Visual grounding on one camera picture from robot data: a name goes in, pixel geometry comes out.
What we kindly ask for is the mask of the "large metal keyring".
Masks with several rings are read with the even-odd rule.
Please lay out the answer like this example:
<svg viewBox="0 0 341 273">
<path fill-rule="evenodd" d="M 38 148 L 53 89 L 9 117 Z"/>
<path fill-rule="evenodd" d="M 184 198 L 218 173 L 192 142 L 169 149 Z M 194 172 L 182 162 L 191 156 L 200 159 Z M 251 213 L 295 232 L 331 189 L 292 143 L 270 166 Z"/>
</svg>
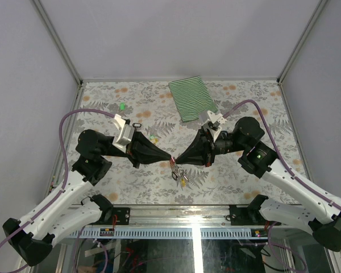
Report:
<svg viewBox="0 0 341 273">
<path fill-rule="evenodd" d="M 175 165 L 175 166 L 171 166 L 171 175 L 172 175 L 172 179 L 178 183 L 180 183 L 181 185 L 181 179 L 184 177 L 186 179 L 186 182 L 188 181 L 188 178 L 186 177 L 185 171 L 183 168 Z"/>
</svg>

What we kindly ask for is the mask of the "red tag key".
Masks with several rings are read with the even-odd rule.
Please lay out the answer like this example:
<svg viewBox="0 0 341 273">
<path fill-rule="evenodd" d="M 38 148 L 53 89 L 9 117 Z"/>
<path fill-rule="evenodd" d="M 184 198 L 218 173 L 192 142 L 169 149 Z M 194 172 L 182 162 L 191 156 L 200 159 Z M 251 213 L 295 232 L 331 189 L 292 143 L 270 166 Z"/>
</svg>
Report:
<svg viewBox="0 0 341 273">
<path fill-rule="evenodd" d="M 171 157 L 171 159 L 170 159 L 170 165 L 171 165 L 171 166 L 175 166 L 175 165 L 176 165 L 176 162 L 175 162 L 174 157 Z"/>
</svg>

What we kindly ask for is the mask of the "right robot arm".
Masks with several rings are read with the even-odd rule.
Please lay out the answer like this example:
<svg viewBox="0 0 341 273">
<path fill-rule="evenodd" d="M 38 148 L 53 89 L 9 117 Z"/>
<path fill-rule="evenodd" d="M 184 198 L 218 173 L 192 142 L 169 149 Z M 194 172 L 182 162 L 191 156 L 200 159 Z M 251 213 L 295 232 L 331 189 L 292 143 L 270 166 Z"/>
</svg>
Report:
<svg viewBox="0 0 341 273">
<path fill-rule="evenodd" d="M 217 155 L 242 152 L 238 163 L 249 174 L 290 195 L 300 207 L 283 205 L 267 196 L 257 196 L 248 207 L 253 224 L 276 221 L 312 235 L 323 247 L 341 250 L 341 198 L 300 176 L 276 150 L 261 141 L 265 132 L 253 117 L 237 121 L 232 132 L 221 129 L 224 118 L 204 118 L 191 145 L 175 160 L 177 164 L 209 167 Z"/>
</svg>

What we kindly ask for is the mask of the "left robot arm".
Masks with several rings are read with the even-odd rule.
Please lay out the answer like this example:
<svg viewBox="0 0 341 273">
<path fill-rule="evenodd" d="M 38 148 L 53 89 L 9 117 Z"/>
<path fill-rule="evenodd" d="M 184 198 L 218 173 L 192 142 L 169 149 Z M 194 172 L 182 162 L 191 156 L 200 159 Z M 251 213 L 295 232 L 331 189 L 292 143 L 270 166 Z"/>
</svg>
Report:
<svg viewBox="0 0 341 273">
<path fill-rule="evenodd" d="M 79 196 L 105 177 L 112 166 L 107 156 L 127 158 L 135 168 L 171 159 L 169 153 L 158 148 L 141 132 L 133 127 L 130 132 L 130 137 L 119 146 L 112 136 L 94 130 L 83 131 L 76 146 L 80 156 L 64 181 L 27 215 L 18 220 L 9 218 L 3 224 L 9 244 L 28 266 L 41 263 L 57 243 L 83 226 L 114 223 L 113 205 L 101 194 L 90 197 L 73 213 L 63 215 Z"/>
</svg>

